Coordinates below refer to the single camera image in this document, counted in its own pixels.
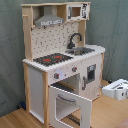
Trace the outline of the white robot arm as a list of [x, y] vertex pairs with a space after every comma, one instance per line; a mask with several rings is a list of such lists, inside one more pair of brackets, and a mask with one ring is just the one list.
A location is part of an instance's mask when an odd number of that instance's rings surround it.
[[128, 81], [119, 79], [102, 88], [105, 96], [115, 98], [116, 100], [128, 99]]

